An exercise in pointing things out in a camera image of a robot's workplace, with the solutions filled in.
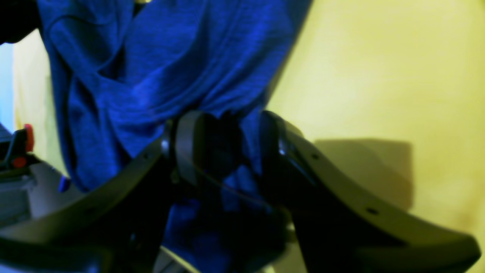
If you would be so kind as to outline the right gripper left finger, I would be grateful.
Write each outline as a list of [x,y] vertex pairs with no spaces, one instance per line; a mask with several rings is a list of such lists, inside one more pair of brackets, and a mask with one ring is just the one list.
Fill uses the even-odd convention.
[[161,246],[169,211],[200,190],[207,115],[165,124],[115,178],[52,213],[1,230],[1,272],[192,273]]

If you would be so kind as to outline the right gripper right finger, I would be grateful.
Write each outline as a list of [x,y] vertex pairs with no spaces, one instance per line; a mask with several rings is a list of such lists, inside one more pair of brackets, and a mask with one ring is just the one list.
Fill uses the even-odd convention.
[[471,235],[423,221],[343,174],[271,111],[260,114],[261,192],[289,211],[309,273],[464,273]]

